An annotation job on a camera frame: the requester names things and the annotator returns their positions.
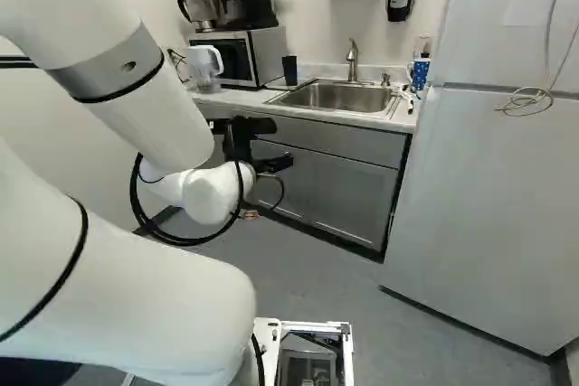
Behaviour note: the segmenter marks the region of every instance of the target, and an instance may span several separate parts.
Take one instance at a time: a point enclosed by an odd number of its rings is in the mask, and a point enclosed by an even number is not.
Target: refrigerator door
[[[381,284],[533,352],[579,335],[579,101],[431,89]]]
[[[545,86],[551,0],[449,0],[430,79],[490,86]],[[555,74],[579,21],[579,0],[559,0],[550,56]],[[579,38],[555,90],[579,92]]]

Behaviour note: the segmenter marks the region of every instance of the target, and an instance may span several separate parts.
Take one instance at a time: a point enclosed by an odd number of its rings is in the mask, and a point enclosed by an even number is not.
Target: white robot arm
[[[212,133],[128,2],[0,0],[0,34],[143,153],[144,180],[166,175],[154,190],[201,221],[229,213],[237,171],[190,172]],[[110,225],[1,140],[0,162],[0,356],[104,364],[170,386],[239,379],[255,317],[240,270]],[[242,174],[247,192],[254,173]],[[214,212],[195,198],[214,198]]]

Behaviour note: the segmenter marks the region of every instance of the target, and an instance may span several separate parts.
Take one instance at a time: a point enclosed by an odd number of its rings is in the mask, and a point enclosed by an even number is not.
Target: floor
[[[164,228],[178,235],[199,235],[183,213]],[[230,262],[252,278],[258,315],[352,322],[357,385],[551,384],[544,363],[382,293],[382,265],[277,222],[240,221],[195,251]],[[119,386],[123,376],[111,369],[83,367],[67,386]]]

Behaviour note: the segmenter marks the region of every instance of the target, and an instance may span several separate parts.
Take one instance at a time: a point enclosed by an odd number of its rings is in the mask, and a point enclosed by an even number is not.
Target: cabinet
[[[256,159],[294,155],[294,165],[278,173],[286,194],[276,212],[382,250],[402,177],[407,135],[207,103],[197,106],[206,118],[272,118],[278,133],[253,141],[252,153]],[[222,140],[215,138],[208,167],[223,162]],[[261,178],[248,199],[267,208],[280,193],[275,180]]]
[[[292,153],[295,164],[279,173],[286,197],[278,212],[345,239],[380,250],[390,216],[398,171],[334,155],[258,140],[256,158]],[[253,200],[272,206],[279,185],[260,179]]]

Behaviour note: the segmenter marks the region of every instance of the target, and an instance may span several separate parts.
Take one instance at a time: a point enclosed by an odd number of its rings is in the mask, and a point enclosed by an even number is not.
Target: kitchen sink
[[[395,97],[391,89],[375,84],[317,80],[303,88],[283,94],[267,104],[376,113],[386,110]]]

